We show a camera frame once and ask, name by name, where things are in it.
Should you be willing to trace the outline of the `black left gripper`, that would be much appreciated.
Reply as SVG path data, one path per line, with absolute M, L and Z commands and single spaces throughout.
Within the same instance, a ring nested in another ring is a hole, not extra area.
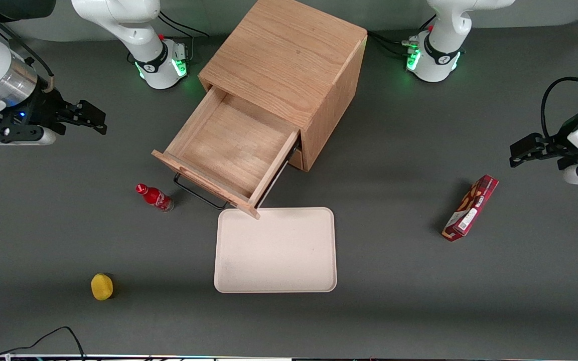
M 558 157 L 557 166 L 560 171 L 568 167 L 578 166 L 578 147 L 568 140 L 568 136 L 574 130 L 578 130 L 578 113 L 562 124 L 555 135 L 550 135 L 547 128 L 545 112 L 543 111 L 543 133 L 548 141 L 546 154 L 550 157 Z M 545 139 L 540 133 L 530 133 L 510 146 L 510 167 L 518 167 L 532 160 L 543 160 L 545 151 Z

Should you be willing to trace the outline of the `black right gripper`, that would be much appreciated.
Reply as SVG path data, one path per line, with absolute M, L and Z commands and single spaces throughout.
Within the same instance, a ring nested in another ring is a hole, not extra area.
M 24 124 L 38 125 L 59 135 L 66 133 L 66 125 L 86 126 L 101 135 L 106 135 L 105 112 L 89 101 L 80 100 L 72 105 L 62 98 L 57 89 L 44 92 L 34 90 L 29 98 L 19 105 Z

